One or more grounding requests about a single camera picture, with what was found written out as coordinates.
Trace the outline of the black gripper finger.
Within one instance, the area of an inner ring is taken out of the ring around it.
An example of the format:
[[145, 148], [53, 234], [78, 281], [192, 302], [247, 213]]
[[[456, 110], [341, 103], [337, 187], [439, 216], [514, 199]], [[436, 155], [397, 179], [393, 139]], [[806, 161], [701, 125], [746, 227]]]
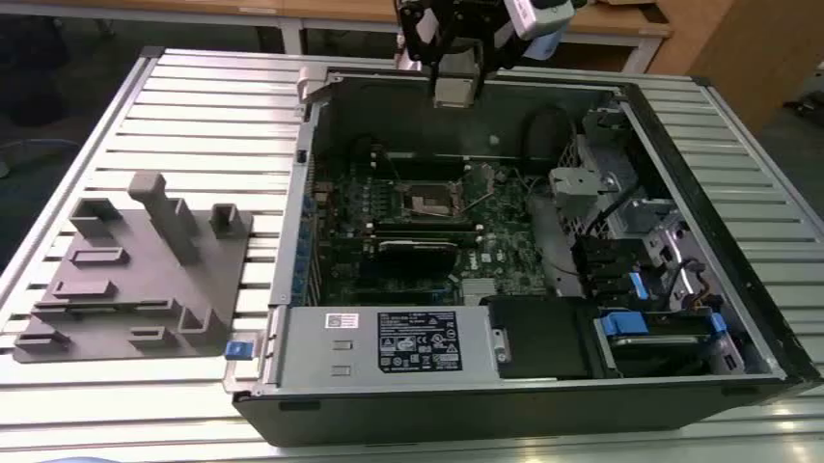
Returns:
[[440, 77], [444, 55], [455, 38], [451, 1], [397, 1], [400, 57], [427, 68], [429, 92]]
[[519, 58], [519, 37], [511, 23], [480, 23], [478, 25], [475, 61], [475, 94], [482, 92], [483, 83], [500, 68], [511, 68]]

